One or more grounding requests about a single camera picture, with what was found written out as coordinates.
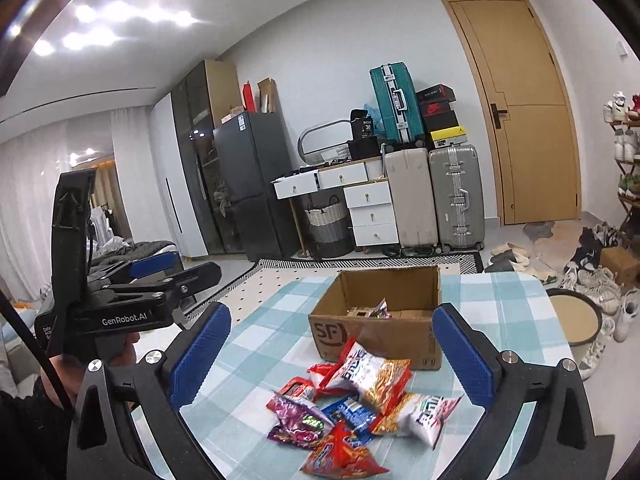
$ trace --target curtain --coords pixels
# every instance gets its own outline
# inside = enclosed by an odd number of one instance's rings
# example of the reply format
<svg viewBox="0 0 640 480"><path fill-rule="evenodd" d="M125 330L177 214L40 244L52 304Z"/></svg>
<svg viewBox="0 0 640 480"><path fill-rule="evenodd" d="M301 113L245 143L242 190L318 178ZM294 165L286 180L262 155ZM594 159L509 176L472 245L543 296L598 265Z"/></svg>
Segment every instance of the curtain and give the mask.
<svg viewBox="0 0 640 480"><path fill-rule="evenodd" d="M0 144L0 276L16 300L36 300L51 280L53 199L70 169L67 124Z"/></svg>
<svg viewBox="0 0 640 480"><path fill-rule="evenodd" d="M149 113L145 107L111 111L118 180L134 241L172 241L151 155Z"/></svg>
<svg viewBox="0 0 640 480"><path fill-rule="evenodd" d="M122 203L116 161L101 162L96 168L95 189L92 196L93 206L102 207L105 205L108 209L111 209L116 222L116 225L112 225L111 228L127 240L131 238L131 229L124 211L124 204Z"/></svg>

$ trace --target black sleeve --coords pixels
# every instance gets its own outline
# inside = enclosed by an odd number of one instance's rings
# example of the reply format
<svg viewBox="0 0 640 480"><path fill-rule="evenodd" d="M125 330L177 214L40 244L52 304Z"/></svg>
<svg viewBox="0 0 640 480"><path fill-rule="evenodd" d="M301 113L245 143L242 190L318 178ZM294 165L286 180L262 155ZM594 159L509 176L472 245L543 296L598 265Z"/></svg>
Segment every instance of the black sleeve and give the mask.
<svg viewBox="0 0 640 480"><path fill-rule="evenodd" d="M70 416L53 404L40 378L33 396L14 399L0 392L0 478L63 480Z"/></svg>

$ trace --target blue gripper pad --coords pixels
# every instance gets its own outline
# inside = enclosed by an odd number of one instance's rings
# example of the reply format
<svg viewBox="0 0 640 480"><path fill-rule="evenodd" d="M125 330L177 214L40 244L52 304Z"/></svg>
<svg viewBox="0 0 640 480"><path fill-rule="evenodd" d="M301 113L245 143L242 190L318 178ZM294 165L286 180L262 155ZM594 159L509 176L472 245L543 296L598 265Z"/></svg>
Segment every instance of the blue gripper pad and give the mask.
<svg viewBox="0 0 640 480"><path fill-rule="evenodd" d="M491 368L446 309L440 306L434 311L432 324L438 344L465 389L466 396L472 404L488 410L497 399L497 384Z"/></svg>
<svg viewBox="0 0 640 480"><path fill-rule="evenodd" d="M167 349L167 362L170 361L173 350L180 352L175 364L169 372L169 389L167 397L169 404L178 412L182 406L191 404L195 399L204 379L207 377L209 370L213 366L222 345L231 332L231 313L226 305L222 303L213 303L210 305L202 316L207 315L209 309L214 309L209 315L209 319L203 320L203 323L196 321L191 329L181 332L176 340ZM178 338L184 335L191 338L191 334L187 334L191 330L198 330L193 339L183 349Z"/></svg>
<svg viewBox="0 0 640 480"><path fill-rule="evenodd" d="M160 272L161 270L171 269L179 257L180 255L175 251L149 256L148 258L131 264L129 276L140 279Z"/></svg>

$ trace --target hand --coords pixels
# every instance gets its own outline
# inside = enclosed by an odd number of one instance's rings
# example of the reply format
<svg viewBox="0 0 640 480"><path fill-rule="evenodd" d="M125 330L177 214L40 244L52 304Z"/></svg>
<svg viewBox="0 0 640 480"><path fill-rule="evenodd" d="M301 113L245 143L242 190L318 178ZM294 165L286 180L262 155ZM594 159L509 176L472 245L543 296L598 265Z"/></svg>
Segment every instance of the hand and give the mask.
<svg viewBox="0 0 640 480"><path fill-rule="evenodd" d="M138 332L127 334L122 354L114 357L111 360L110 365L124 366L135 364L136 349L134 348L133 343L137 343L139 340L140 334ZM75 406L76 399L78 398L78 392L80 391L80 386L82 385L82 379L84 378L84 373L86 372L86 367L82 366L78 359L69 355L59 355L56 357L52 357L50 361L53 367L56 369L56 372L58 373L63 386L65 387L66 394L69 396L71 403ZM60 403L60 400L58 399L53 386L51 386L49 378L42 370L40 370L40 378L42 379L44 391L48 395L49 399L51 399L51 402L61 408L62 404Z"/></svg>

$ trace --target silver suitcase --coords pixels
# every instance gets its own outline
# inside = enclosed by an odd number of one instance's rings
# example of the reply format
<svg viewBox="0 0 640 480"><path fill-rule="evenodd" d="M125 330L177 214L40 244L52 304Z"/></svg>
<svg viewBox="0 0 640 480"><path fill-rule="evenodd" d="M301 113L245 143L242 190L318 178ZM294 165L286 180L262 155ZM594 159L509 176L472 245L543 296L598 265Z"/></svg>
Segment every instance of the silver suitcase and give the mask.
<svg viewBox="0 0 640 480"><path fill-rule="evenodd" d="M478 153L470 144L429 153L440 243L451 248L484 248L484 201Z"/></svg>
<svg viewBox="0 0 640 480"><path fill-rule="evenodd" d="M437 245L438 223L427 149L387 153L385 165L400 244L404 248Z"/></svg>

